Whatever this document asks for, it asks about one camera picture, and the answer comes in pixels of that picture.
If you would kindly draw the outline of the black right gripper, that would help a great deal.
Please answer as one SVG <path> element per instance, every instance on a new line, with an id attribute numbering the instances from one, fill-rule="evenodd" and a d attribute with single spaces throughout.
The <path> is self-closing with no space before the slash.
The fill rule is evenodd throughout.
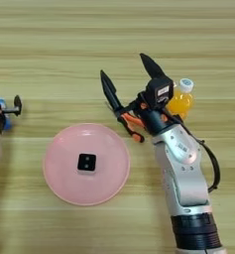
<path id="1" fill-rule="evenodd" d="M 140 54 L 142 63 L 151 78 L 165 76 L 161 67 L 149 56 Z M 139 135 L 132 127 L 133 124 L 145 129 L 150 135 L 163 133 L 172 125 L 181 124 L 179 115 L 170 114 L 164 105 L 152 104 L 144 92 L 140 92 L 135 100 L 123 106 L 116 95 L 116 88 L 109 76 L 100 71 L 103 92 L 114 111 L 117 111 L 117 120 L 124 126 L 130 135 Z"/>

